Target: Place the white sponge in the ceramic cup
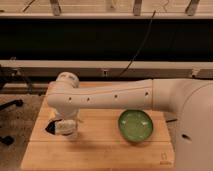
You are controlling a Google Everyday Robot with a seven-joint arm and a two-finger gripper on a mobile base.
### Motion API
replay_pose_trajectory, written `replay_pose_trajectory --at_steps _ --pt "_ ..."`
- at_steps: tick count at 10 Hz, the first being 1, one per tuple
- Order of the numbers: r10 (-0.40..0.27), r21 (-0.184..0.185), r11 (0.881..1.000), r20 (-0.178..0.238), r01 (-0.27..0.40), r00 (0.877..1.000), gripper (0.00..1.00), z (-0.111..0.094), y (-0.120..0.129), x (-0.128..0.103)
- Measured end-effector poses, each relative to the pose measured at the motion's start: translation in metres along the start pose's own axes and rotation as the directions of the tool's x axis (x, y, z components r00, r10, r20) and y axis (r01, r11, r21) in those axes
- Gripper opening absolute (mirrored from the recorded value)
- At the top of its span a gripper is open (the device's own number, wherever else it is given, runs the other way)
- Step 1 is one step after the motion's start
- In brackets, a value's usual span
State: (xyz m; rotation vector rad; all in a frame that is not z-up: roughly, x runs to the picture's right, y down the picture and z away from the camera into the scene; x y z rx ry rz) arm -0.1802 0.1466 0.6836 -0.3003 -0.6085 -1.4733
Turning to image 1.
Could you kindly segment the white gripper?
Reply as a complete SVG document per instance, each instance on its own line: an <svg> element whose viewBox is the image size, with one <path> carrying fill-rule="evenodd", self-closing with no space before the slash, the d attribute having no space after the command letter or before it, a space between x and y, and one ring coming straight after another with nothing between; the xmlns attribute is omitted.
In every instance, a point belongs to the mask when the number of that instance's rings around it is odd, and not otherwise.
<svg viewBox="0 0 213 171"><path fill-rule="evenodd" d="M62 135L70 140L74 140L78 136L78 123L75 119L51 121L45 130L49 134Z"/></svg>

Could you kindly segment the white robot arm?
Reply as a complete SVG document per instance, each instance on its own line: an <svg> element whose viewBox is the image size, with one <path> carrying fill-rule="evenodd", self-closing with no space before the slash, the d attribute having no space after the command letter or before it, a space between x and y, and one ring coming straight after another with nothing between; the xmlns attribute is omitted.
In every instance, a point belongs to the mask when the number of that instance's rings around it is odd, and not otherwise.
<svg viewBox="0 0 213 171"><path fill-rule="evenodd" d="M174 171L213 171L213 80L146 79L81 88L62 72L51 83L47 103L67 120L79 109L141 109L177 115Z"/></svg>

